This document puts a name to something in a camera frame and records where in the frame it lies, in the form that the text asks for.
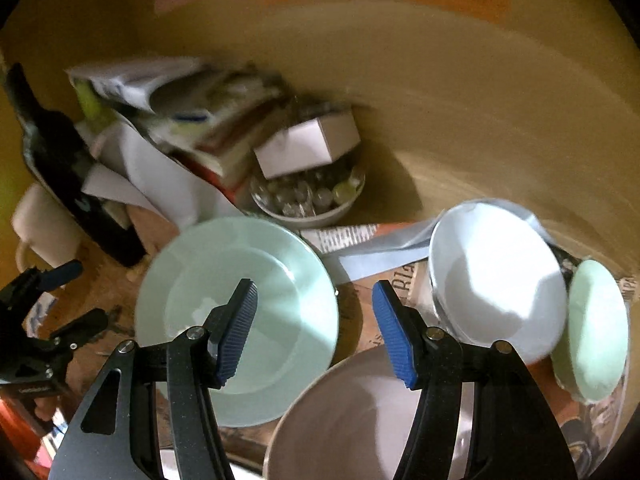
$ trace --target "mint green bowl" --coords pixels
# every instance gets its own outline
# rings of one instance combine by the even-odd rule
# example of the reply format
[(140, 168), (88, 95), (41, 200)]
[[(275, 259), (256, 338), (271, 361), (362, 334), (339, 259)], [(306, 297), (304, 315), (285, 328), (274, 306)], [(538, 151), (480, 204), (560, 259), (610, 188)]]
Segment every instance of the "mint green bowl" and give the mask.
[(586, 260), (569, 288), (568, 318), (551, 354), (556, 381), (574, 400), (608, 397), (625, 371), (629, 323), (616, 280), (602, 264)]
[[(258, 309), (236, 375), (210, 390), (219, 426), (254, 426), (281, 416), (331, 363), (338, 337), (335, 289), (296, 235), (255, 218), (220, 218), (190, 228), (162, 250), (140, 288), (136, 338), (169, 341), (225, 304), (241, 278)], [(159, 388), (166, 395), (166, 385)]]

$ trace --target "white box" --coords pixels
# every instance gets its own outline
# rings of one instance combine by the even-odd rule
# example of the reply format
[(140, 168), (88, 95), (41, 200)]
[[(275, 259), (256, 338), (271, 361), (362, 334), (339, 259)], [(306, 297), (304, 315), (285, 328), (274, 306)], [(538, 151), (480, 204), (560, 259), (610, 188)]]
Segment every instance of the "white box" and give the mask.
[(281, 130), (254, 151), (265, 178), (274, 178), (331, 164), (359, 142), (348, 110)]

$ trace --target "screw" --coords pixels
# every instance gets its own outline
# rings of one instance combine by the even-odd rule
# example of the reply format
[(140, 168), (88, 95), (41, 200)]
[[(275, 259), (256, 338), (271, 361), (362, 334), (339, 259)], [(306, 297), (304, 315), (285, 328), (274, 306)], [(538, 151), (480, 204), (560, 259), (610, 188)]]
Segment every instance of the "screw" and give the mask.
[(135, 345), (136, 344), (131, 339), (127, 339), (118, 345), (118, 352), (121, 354), (131, 352)]
[(501, 354), (510, 354), (511, 350), (513, 350), (513, 346), (511, 346), (507, 341), (496, 341), (495, 347)]
[(444, 330), (437, 326), (430, 326), (427, 329), (427, 337), (432, 341), (439, 341), (444, 337)]
[(201, 326), (192, 326), (187, 330), (187, 337), (189, 339), (200, 339), (204, 336), (204, 328)]

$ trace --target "white mug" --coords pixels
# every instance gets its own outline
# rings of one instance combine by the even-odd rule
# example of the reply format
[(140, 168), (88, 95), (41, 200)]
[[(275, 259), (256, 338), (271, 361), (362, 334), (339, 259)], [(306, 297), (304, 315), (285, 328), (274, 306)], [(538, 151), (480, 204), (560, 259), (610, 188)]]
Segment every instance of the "white mug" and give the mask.
[(82, 230), (71, 214), (38, 183), (32, 184), (18, 202), (11, 225), (20, 238), (15, 253), (20, 272), (28, 267), (29, 249), (51, 267), (76, 257)]

